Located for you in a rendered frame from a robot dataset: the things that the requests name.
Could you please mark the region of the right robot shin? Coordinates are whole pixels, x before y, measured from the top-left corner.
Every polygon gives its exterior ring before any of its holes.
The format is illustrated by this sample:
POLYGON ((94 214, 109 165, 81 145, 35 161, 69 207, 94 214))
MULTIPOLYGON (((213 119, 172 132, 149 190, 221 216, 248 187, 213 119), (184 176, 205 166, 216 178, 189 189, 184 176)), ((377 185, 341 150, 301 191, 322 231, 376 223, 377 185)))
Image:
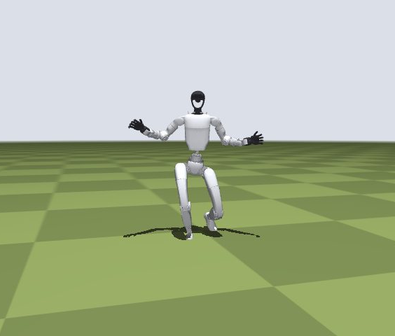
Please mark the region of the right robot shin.
POLYGON ((180 210, 181 210, 183 225, 186 227, 187 234, 188 233, 192 234, 192 230, 191 230, 192 220, 191 220, 190 211, 189 212, 187 212, 187 210, 183 211, 183 207, 181 205, 180 205, 180 210))

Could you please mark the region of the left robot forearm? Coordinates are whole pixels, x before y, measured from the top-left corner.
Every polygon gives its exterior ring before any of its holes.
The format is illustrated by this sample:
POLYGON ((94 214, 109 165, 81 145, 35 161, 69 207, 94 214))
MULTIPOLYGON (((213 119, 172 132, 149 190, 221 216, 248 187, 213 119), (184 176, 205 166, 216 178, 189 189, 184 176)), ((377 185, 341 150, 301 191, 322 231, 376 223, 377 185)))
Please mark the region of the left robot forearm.
POLYGON ((236 138, 232 138, 231 136, 230 138, 231 138, 230 139, 231 146, 244 146, 248 144, 247 139, 236 139, 236 138))

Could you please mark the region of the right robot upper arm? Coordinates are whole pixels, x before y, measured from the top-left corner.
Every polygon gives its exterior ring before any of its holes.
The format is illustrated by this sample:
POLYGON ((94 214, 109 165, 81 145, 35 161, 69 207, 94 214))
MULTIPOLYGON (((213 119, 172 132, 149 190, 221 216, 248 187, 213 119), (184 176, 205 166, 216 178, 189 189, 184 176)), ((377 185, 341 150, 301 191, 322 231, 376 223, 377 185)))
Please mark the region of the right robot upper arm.
POLYGON ((166 131, 161 131, 160 135, 160 140, 161 141, 166 141, 168 140, 168 137, 175 132, 175 130, 178 128, 178 126, 181 126, 184 124, 184 119, 185 115, 177 117, 166 129, 166 131))

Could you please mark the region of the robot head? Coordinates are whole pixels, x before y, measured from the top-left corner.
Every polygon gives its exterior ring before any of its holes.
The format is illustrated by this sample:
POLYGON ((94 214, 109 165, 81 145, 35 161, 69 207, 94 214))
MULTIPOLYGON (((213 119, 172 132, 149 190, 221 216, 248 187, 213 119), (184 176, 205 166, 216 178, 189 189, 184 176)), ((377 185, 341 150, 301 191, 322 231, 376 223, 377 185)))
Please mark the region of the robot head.
POLYGON ((192 114, 195 114, 195 115, 201 115, 201 114, 203 114, 203 113, 200 113, 200 112, 202 112, 202 107, 203 107, 203 105, 204 105, 204 102, 205 102, 205 95, 204 95, 204 93, 201 92, 201 91, 194 91, 194 92, 192 93, 192 95, 191 95, 191 103, 192 103, 192 105, 193 105, 193 108, 194 108, 194 112, 195 112, 195 113, 192 113, 192 114), (193 105, 193 100, 195 100, 196 102, 200 102, 200 100, 203 100, 203 103, 202 103, 201 107, 200 107, 200 108, 194 107, 194 105, 193 105))

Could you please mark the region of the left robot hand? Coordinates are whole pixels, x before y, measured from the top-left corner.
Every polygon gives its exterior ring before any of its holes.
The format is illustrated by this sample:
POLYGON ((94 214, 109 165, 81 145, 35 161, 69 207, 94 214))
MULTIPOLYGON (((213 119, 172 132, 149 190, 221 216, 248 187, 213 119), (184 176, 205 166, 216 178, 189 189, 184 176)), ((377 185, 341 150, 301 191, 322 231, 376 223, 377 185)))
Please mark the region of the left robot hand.
POLYGON ((256 135, 257 133, 258 133, 258 131, 256 131, 255 134, 253 136, 251 136, 251 138, 250 137, 244 138, 244 139, 247 139, 247 142, 248 142, 248 144, 245 146, 248 146, 251 144, 255 144, 255 145, 263 144, 263 143, 259 143, 259 141, 263 141, 263 140, 259 140, 259 139, 263 138, 262 134, 256 135), (262 136, 262 137, 259 137, 259 136, 262 136))

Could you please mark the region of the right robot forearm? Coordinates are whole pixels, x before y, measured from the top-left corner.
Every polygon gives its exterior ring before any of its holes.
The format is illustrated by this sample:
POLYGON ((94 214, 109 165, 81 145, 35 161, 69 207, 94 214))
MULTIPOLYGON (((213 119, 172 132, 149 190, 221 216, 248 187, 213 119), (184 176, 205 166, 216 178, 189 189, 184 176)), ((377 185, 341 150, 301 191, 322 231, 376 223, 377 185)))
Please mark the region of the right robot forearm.
POLYGON ((154 139, 159 139, 160 138, 160 133, 161 131, 155 131, 150 129, 150 131, 148 131, 147 129, 143 132, 144 135, 154 138, 154 139))

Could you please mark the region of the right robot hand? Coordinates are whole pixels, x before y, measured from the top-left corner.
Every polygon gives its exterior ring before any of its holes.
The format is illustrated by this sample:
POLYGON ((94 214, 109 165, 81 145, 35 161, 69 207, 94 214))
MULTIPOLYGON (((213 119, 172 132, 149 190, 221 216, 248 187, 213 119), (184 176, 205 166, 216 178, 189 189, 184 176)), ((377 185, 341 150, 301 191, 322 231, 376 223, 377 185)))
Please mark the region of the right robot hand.
POLYGON ((135 130, 140 130, 140 132, 141 133, 143 133, 145 130, 148 130, 148 131, 150 131, 150 129, 149 128, 147 128, 146 126, 144 126, 144 124, 142 123, 142 120, 141 119, 139 119, 139 121, 137 121, 137 120, 135 120, 134 119, 134 121, 132 121, 131 123, 130 123, 130 125, 128 126, 128 128, 134 128, 135 130), (133 124, 134 123, 134 124, 133 124), (132 126, 131 126, 132 125, 132 126))

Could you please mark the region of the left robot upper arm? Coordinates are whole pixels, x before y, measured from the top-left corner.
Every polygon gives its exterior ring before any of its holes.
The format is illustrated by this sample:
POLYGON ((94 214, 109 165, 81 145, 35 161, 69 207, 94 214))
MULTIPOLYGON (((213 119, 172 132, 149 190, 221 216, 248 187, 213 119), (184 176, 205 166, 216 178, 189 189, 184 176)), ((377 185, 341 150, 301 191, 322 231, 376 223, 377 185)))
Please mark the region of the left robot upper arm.
POLYGON ((210 120, 211 120, 211 122, 210 122, 211 125, 215 126, 215 130, 221 139, 221 143, 224 146, 227 146, 228 144, 230 144, 231 138, 229 136, 226 136, 226 131, 224 130, 224 127, 223 127, 221 121, 216 116, 210 116, 210 120))

